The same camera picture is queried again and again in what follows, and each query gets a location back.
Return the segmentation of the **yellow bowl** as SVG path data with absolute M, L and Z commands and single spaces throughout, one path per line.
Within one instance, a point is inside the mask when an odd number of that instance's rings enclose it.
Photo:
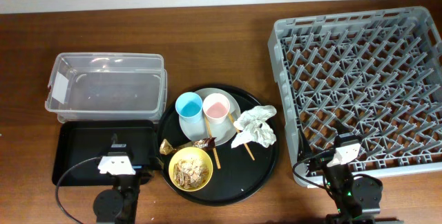
M 204 164 L 209 169 L 208 176 L 206 178 L 205 183 L 202 184 L 200 187 L 198 187 L 196 189 L 184 189 L 173 180 L 173 166 L 180 159 L 189 160 L 192 158 L 201 159 L 204 162 Z M 181 189 L 182 191 L 185 191 L 185 192 L 196 192 L 196 191 L 204 188 L 208 184 L 208 182 L 211 180 L 211 177 L 213 175 L 213 163 L 212 163 L 212 160 L 207 152 L 203 151 L 202 149 L 196 148 L 196 147 L 187 147 L 187 148 L 179 150 L 178 152 L 176 152 L 172 156 L 170 163 L 169 163 L 168 173 L 169 173 L 169 177 L 171 179 L 171 182 L 178 189 Z

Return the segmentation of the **white napkin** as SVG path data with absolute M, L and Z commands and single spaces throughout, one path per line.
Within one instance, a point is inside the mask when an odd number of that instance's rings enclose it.
M 267 120 L 277 114 L 272 105 L 255 106 L 241 113 L 240 117 L 233 122 L 239 134 L 233 139 L 231 148 L 236 148 L 248 142 L 256 142 L 264 148 L 273 145 L 277 138 L 273 129 L 267 124 Z

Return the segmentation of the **food scraps and rice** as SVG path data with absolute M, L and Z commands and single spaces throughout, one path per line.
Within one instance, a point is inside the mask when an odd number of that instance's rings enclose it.
M 196 189 L 205 183 L 208 172 L 201 159 L 180 159 L 173 166 L 173 180 L 184 189 Z

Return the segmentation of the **blue plastic cup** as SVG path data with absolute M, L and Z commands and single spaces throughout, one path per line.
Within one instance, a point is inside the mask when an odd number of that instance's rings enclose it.
M 175 110 L 188 123 L 196 123 L 202 119 L 202 98 L 194 92 L 181 94 L 175 102 Z

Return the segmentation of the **gold brown candy wrapper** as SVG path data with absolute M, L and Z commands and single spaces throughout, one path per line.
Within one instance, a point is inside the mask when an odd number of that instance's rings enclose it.
M 162 155 L 169 155 L 187 147 L 196 147 L 204 151 L 210 151 L 215 148 L 215 138 L 204 138 L 201 140 L 190 141 L 176 147 L 173 147 L 167 139 L 163 139 L 160 145 L 160 153 Z

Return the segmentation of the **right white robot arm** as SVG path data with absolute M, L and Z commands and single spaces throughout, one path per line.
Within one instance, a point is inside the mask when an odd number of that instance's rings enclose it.
M 352 133 L 341 122 L 336 123 L 337 135 L 332 147 L 314 154 L 303 132 L 300 132 L 299 161 L 292 172 L 310 185 L 324 189 L 335 202 L 337 214 L 328 214 L 324 222 L 375 223 L 374 215 L 381 211 L 382 182 L 367 174 L 354 175 L 349 163 L 358 157 L 362 137 Z M 298 165 L 305 164 L 310 171 L 321 170 L 323 183 L 314 183 L 296 172 Z

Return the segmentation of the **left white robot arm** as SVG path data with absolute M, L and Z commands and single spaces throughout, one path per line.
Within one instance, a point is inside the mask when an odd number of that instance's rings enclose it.
M 111 146 L 98 164 L 101 174 L 113 179 L 113 187 L 97 195 L 93 211 L 97 223 L 134 223 L 140 185 L 153 177 L 153 170 L 145 166 L 133 166 L 132 149 L 118 142 L 117 135 L 111 138 Z

